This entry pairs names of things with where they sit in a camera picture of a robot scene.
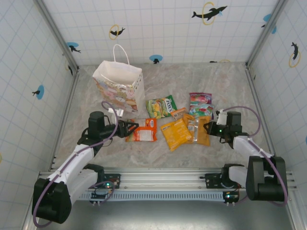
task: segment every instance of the metal corner post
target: metal corner post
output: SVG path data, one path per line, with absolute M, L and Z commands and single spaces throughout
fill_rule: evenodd
M 281 13 L 283 12 L 286 4 L 289 0 L 278 0 L 277 5 L 268 21 L 268 23 L 264 27 L 264 31 L 261 34 L 260 38 L 258 39 L 257 43 L 253 48 L 253 52 L 251 53 L 250 57 L 248 58 L 247 65 L 248 68 L 253 64 L 258 56 L 260 50 L 264 46 L 265 41 L 268 39 L 269 35 L 271 34 L 272 30 L 274 29 L 278 18 L 280 17 Z
M 69 66 L 74 69 L 75 72 L 78 71 L 78 65 L 75 61 L 75 59 L 73 58 L 69 48 L 66 45 L 66 42 L 64 40 L 64 38 L 62 37 L 57 25 L 55 24 L 53 18 L 51 17 L 45 3 L 43 0 L 33 0 L 35 6 L 37 7 L 38 11 L 40 12 L 40 14 L 42 15 L 42 17 L 44 18 L 46 24 L 48 25 L 49 29 L 51 30 L 52 34 L 54 35 L 58 45 L 60 46 L 60 48 L 63 51 L 64 56 L 66 57 Z

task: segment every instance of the yellow ring sticker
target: yellow ring sticker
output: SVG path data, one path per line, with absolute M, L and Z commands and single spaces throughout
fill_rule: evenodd
M 299 51 L 298 51 L 298 54 L 299 54 L 299 58 L 298 58 L 297 63 L 296 63 L 294 66 L 291 66 L 291 59 L 292 59 L 292 57 L 294 56 L 294 54 L 291 54 L 291 56 L 290 56 L 290 58 L 289 58 L 289 67 L 290 67 L 290 68 L 294 68 L 294 67 L 296 67 L 296 66 L 299 64 L 302 55 L 301 55 L 301 52 L 299 52 Z
M 204 4 L 204 6 L 203 6 L 203 8 L 202 8 L 202 15 L 201 15 L 201 18 L 202 18 L 202 23 L 204 24 L 204 25 L 211 25 L 213 22 L 214 22 L 214 20 L 215 20 L 215 16 L 213 17 L 213 21 L 211 22 L 211 23 L 206 23 L 205 21 L 204 21 L 204 19 L 203 19 L 203 11 L 204 11 L 204 9 L 205 9 L 205 7 L 206 7 L 206 5 L 208 5 L 208 4 L 211 4 L 212 6 L 214 6 L 214 4 L 212 3 L 212 2 L 207 2 L 206 4 Z
M 112 31 L 112 29 L 113 29 L 115 26 L 117 27 L 117 34 L 116 34 L 116 37 L 115 37 L 115 38 L 112 38 L 112 37 L 111 37 L 111 31 Z M 118 37 L 118 34 L 119 34 L 119 26 L 118 26 L 117 24 L 115 24 L 115 25 L 113 25 L 113 26 L 111 27 L 111 29 L 110 29 L 110 31 L 109 31 L 109 38 L 110 38 L 111 40 L 115 40 L 115 39 Z
M 68 63 L 67 63 L 67 60 L 65 60 L 65 70 L 68 71 Z

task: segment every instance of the green snack bag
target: green snack bag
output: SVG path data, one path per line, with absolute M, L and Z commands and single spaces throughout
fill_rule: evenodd
M 177 110 L 173 96 L 146 101 L 146 108 L 150 118 L 160 119 L 172 116 L 171 112 Z

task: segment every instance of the grid pattern wall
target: grid pattern wall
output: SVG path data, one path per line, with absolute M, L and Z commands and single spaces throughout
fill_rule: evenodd
M 289 1 L 277 28 L 253 66 L 255 84 L 276 153 L 294 172 L 306 207 L 307 1 Z
M 72 76 L 32 0 L 1 0 L 0 31 L 0 229 L 20 229 Z
M 131 63 L 247 61 L 277 0 L 44 2 L 77 63 L 98 65 L 117 43 Z

